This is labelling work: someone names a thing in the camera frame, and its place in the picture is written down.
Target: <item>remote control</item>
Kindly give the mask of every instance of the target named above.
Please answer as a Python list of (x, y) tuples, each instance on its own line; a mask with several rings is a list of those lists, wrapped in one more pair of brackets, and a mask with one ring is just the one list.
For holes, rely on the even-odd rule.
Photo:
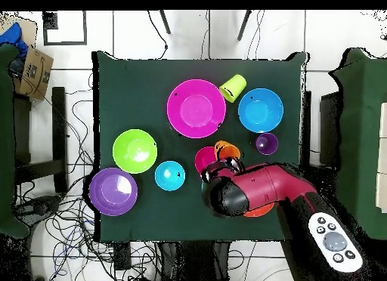
[(334, 270), (351, 273), (363, 265), (359, 251), (334, 217), (323, 212), (315, 213), (309, 219), (308, 227), (321, 253)]

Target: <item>cardboard box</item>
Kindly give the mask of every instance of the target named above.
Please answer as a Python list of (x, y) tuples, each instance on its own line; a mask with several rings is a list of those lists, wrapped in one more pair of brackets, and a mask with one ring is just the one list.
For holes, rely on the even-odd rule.
[(44, 100), (54, 59), (34, 48), (37, 26), (33, 21), (0, 14), (0, 34), (7, 31), (15, 22), (20, 25), (21, 38), (28, 45), (28, 52), (23, 77), (21, 80), (14, 78), (14, 90), (18, 94)]
[(34, 48), (29, 48), (21, 81), (14, 78), (18, 94), (44, 100), (54, 59)]

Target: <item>green plate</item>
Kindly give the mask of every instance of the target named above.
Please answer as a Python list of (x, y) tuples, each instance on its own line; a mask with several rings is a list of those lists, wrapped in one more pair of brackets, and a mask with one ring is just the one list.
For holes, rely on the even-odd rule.
[(155, 163), (156, 157), (156, 142), (143, 130), (125, 131), (114, 141), (114, 162), (125, 172), (132, 174), (144, 172)]

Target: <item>purple cup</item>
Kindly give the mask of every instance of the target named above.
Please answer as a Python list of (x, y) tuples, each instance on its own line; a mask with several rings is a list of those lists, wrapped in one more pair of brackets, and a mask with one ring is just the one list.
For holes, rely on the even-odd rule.
[(99, 171), (91, 180), (89, 197), (94, 207), (104, 215), (123, 215), (136, 203), (138, 190), (135, 179), (118, 168)]
[(265, 132), (257, 137), (255, 146), (260, 153), (269, 156), (277, 151), (278, 139), (274, 134)]

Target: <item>small blue bowl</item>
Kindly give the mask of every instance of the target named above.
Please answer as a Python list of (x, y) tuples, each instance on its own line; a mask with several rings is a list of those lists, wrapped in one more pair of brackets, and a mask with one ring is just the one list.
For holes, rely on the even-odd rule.
[(248, 130), (256, 133), (269, 132), (280, 124), (283, 104), (272, 90), (254, 89), (240, 100), (238, 116)]
[(154, 172), (157, 185), (165, 191), (175, 191), (185, 180), (185, 171), (180, 163), (165, 161), (159, 164)]

